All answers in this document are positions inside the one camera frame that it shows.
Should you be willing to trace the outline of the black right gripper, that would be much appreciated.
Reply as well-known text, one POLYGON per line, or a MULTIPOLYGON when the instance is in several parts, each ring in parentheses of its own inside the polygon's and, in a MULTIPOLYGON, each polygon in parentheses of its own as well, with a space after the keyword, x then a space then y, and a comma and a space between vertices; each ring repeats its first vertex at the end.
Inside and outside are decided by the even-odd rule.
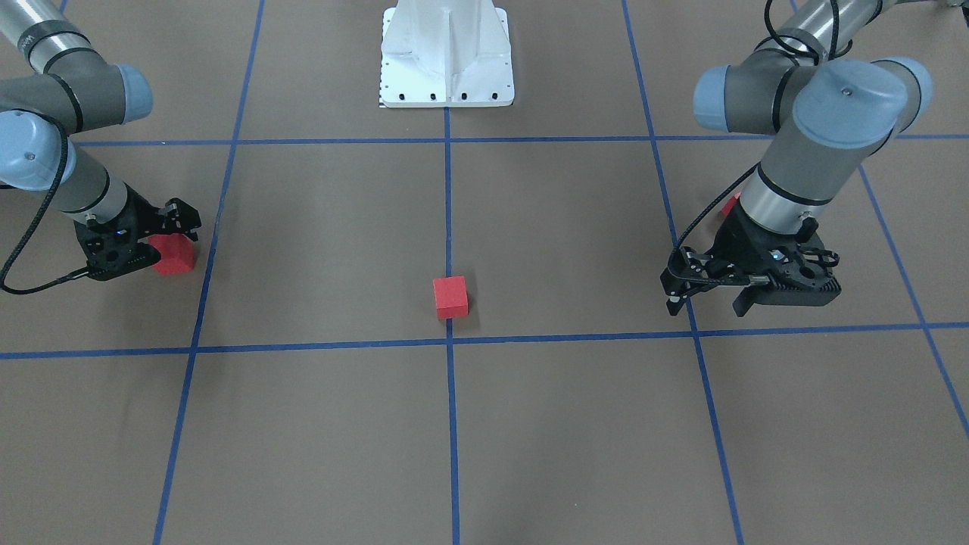
POLYGON ((144 242, 160 226, 158 207, 131 188, 126 191, 125 206, 113 220, 75 224, 77 241, 86 256, 86 276, 97 282, 151 268, 160 261, 160 251, 144 242))

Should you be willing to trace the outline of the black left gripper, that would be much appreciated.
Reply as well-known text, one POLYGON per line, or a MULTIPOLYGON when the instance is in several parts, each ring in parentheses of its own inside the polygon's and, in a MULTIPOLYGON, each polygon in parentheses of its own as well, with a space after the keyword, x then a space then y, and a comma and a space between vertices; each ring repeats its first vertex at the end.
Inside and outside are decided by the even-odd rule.
POLYGON ((714 279, 747 286, 733 302, 742 317, 759 306, 823 307, 842 293, 833 274, 839 256, 828 251, 816 218, 796 222, 795 234, 778 234, 755 223, 741 206, 733 206, 709 249, 707 273, 714 279))

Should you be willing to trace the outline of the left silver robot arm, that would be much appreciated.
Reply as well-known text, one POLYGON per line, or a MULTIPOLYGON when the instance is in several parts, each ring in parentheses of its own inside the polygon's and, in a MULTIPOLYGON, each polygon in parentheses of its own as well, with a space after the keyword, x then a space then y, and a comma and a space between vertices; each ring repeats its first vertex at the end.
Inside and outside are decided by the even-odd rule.
POLYGON ((768 28, 744 62, 713 67, 693 90, 700 126, 770 135, 730 188, 738 201, 703 253, 676 248, 663 276, 672 313, 693 294, 740 289, 734 312, 821 307, 841 287, 818 218, 864 159, 930 106, 933 83, 911 58, 851 60, 852 37, 892 1, 809 1, 768 28))

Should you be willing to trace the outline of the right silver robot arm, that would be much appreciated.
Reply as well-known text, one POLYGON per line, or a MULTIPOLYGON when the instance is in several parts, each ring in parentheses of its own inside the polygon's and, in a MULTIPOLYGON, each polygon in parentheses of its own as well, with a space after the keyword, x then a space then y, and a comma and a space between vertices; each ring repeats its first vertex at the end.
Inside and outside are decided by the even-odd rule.
POLYGON ((39 199, 3 263, 7 277, 50 210, 73 221, 86 265, 55 284, 106 282, 149 268, 160 252, 148 238, 165 218, 70 137, 148 117, 154 96, 143 73, 111 64, 49 1, 4 1, 2 35, 33 69, 2 83, 2 182, 39 199))

